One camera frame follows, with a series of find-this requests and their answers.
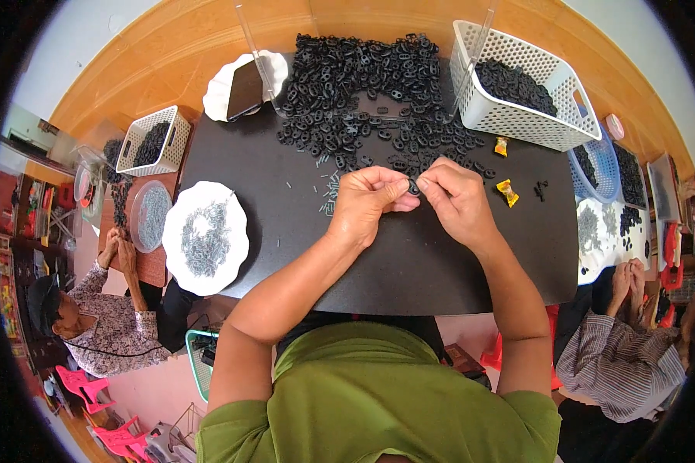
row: smartphone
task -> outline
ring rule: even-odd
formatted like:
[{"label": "smartphone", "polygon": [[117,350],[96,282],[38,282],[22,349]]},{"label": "smartphone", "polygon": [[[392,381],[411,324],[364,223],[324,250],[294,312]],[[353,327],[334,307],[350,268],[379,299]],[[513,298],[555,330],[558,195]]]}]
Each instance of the smartphone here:
[{"label": "smartphone", "polygon": [[227,120],[234,122],[240,116],[262,106],[262,103],[262,79],[255,61],[252,60],[234,70]]}]

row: wooden floor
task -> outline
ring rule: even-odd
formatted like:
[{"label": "wooden floor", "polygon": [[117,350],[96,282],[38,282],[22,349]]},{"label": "wooden floor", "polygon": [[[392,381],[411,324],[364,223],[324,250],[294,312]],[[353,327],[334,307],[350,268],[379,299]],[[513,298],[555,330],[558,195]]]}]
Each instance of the wooden floor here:
[{"label": "wooden floor", "polygon": [[[242,13],[257,47],[293,51],[297,32],[354,35],[393,41],[426,32],[452,49],[452,22],[479,22],[480,0],[250,0]],[[84,69],[50,122],[74,137],[107,118],[126,130],[131,122],[169,105],[202,112],[208,81],[249,48],[231,0],[165,0],[131,23]],[[625,127],[623,143],[651,161],[667,152],[680,177],[695,173],[682,137],[654,89],[625,54],[559,0],[501,0],[493,28],[566,60],[583,82],[602,119]]]}]

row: green crate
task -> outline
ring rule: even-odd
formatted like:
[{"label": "green crate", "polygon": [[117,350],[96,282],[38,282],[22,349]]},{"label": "green crate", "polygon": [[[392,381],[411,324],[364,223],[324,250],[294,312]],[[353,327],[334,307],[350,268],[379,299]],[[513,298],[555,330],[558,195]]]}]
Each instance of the green crate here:
[{"label": "green crate", "polygon": [[185,333],[185,349],[188,351],[188,359],[190,360],[190,369],[193,370],[195,378],[195,386],[198,388],[198,393],[204,402],[208,403],[208,390],[211,385],[211,372],[213,368],[201,362],[201,352],[203,349],[194,349],[191,342],[197,336],[205,336],[207,338],[219,338],[218,333],[211,331],[188,330]]}]

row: black table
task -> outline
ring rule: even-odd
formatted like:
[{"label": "black table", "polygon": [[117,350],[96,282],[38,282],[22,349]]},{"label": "black table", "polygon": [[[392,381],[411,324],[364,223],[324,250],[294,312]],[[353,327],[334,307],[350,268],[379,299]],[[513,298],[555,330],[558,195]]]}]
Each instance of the black table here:
[{"label": "black table", "polygon": [[[281,119],[266,105],[235,123],[203,115],[181,178],[181,189],[197,181],[218,181],[235,190],[247,214],[250,253],[237,279],[222,294],[241,298],[252,287],[293,261],[324,234],[330,219],[320,213],[334,158],[319,169],[309,153],[276,140]],[[393,153],[374,131],[358,150],[387,165]],[[486,181],[491,210],[522,267],[546,304],[569,301],[576,291],[577,233],[574,187],[565,153],[511,140],[509,157],[493,154],[495,137],[472,159],[497,171]],[[508,208],[496,191],[512,179],[520,199]],[[533,187],[548,180],[546,202]],[[382,315],[457,315],[491,311],[482,267],[471,251],[445,233],[430,205],[381,218],[376,241],[317,301],[316,310]]]}]

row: striped shirt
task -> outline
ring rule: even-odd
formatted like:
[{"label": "striped shirt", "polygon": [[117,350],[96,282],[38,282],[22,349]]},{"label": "striped shirt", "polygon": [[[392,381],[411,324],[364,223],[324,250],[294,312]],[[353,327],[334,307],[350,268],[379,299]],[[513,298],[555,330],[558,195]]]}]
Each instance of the striped shirt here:
[{"label": "striped shirt", "polygon": [[677,328],[637,333],[589,311],[556,364],[566,390],[591,397],[608,418],[644,418],[685,379],[674,346]]}]

